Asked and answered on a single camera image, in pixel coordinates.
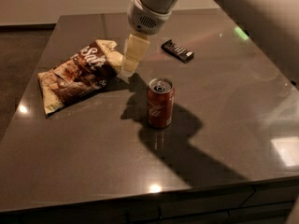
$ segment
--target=table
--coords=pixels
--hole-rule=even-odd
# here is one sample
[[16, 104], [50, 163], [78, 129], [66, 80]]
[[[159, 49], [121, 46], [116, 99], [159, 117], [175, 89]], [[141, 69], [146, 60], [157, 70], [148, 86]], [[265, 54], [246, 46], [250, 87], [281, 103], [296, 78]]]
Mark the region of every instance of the table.
[[[298, 90], [235, 27], [220, 9], [176, 11], [131, 78], [46, 118], [37, 73], [96, 38], [122, 53], [132, 32], [124, 13], [62, 16], [0, 145], [0, 211], [297, 178]], [[163, 53], [170, 38], [195, 58]], [[155, 77], [176, 89], [163, 130], [146, 120]]]

